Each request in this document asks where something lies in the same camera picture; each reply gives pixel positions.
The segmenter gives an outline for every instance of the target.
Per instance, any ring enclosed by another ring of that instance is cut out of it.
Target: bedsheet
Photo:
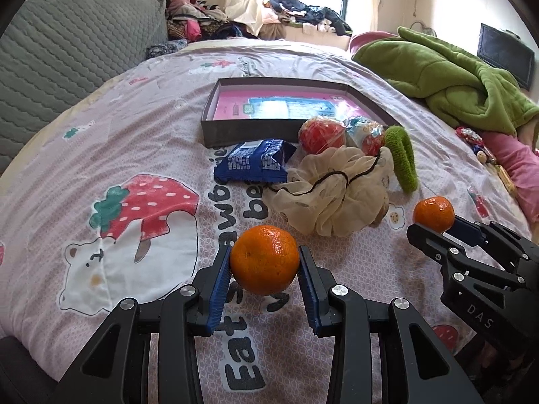
[[[0,332],[16,336],[59,380],[119,299],[165,295],[208,266],[220,245],[265,223],[289,229],[319,266],[365,298],[404,296],[432,326],[452,326],[461,347],[472,332],[441,304],[439,267],[408,244],[406,227],[414,205],[435,194],[459,215],[481,220],[467,194],[474,186],[492,219],[530,237],[498,178],[449,126],[329,49],[247,40],[194,45],[111,81],[38,134],[0,178]],[[272,214],[260,184],[217,183],[213,167],[230,148],[202,145],[205,102],[217,79],[257,76],[349,83],[381,104],[410,134],[419,190],[407,196],[392,178],[390,210],[378,227],[326,238],[303,236]],[[492,264],[481,251],[469,255]],[[215,335],[197,339],[205,402],[325,402],[332,339],[312,335],[297,281],[273,297],[232,282],[230,295]],[[150,402],[157,397],[156,342]],[[379,398],[375,339],[373,349]]]

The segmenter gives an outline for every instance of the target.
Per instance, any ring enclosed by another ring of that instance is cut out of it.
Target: orange
[[[442,196],[421,200],[413,210],[413,222],[427,226],[442,234],[455,222],[455,210],[451,202]]]
[[[256,295],[274,295],[290,286],[299,266],[300,254],[294,237],[271,225],[247,229],[230,254],[235,280]]]

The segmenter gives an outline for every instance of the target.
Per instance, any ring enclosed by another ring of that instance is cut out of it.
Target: flat screen tv
[[[526,90],[532,86],[535,54],[519,39],[494,27],[481,24],[479,58],[493,67],[509,71]]]

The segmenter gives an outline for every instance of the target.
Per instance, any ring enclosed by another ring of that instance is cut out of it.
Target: open box lid
[[[312,117],[342,121],[369,117],[399,125],[387,111],[355,88],[323,80],[249,77],[220,79],[204,108],[206,147],[283,139],[297,143],[301,125]]]

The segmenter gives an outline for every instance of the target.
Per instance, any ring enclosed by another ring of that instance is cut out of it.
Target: mesh sponge
[[[331,147],[305,156],[288,170],[288,182],[266,189],[262,199],[302,234],[345,237],[379,218],[392,173],[387,147],[375,157],[357,147]]]

